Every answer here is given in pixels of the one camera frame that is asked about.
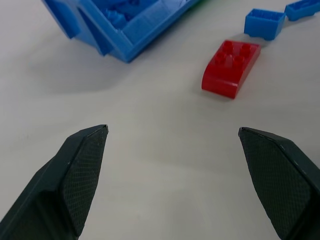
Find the blue brick inside bin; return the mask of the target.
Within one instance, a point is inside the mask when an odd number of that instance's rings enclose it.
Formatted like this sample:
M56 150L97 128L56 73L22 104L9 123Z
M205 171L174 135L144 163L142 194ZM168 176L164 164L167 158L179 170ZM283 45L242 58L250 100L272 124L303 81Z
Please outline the blue brick inside bin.
M108 0L101 9L103 15L117 30L123 29L132 19L153 5L157 0Z

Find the blue long building brick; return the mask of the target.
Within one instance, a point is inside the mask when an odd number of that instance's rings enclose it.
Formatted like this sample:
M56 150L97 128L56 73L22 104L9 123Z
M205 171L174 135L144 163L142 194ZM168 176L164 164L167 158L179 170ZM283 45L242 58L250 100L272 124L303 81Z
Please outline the blue long building brick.
M289 21L313 16L320 12L320 0L299 0L286 5L284 13Z

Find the blue plastic brick structure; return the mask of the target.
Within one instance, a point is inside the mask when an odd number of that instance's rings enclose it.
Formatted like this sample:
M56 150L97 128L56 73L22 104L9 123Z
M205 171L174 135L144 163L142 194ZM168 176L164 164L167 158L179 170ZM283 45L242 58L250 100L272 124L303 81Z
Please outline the blue plastic brick structure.
M41 1L69 39L129 63L200 0L157 0L122 29L114 28L101 11L108 0Z

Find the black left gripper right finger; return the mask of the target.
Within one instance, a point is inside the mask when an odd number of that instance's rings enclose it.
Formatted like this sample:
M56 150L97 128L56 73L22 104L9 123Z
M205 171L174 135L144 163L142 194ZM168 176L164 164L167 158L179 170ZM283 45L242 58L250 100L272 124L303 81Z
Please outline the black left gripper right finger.
M320 169L291 140L238 131L256 194L280 240L320 240Z

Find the blue square building brick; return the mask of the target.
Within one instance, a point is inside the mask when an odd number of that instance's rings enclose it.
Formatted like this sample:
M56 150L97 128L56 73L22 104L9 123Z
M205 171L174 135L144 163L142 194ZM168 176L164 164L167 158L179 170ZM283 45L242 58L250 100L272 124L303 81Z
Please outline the blue square building brick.
M272 41L282 31L285 18L284 12L253 8L245 16L243 32L253 38Z

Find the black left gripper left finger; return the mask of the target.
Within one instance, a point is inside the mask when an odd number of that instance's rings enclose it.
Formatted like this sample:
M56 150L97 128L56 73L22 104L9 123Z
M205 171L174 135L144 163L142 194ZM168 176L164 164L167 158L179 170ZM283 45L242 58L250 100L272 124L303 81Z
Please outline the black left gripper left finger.
M108 126L70 135L0 221L0 240L79 240L96 193Z

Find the red curved building brick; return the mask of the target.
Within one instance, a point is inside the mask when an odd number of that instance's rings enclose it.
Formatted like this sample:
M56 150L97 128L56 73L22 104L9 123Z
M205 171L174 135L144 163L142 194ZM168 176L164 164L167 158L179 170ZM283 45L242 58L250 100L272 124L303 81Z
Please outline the red curved building brick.
M259 44L225 40L208 63L201 88L234 99L260 53Z

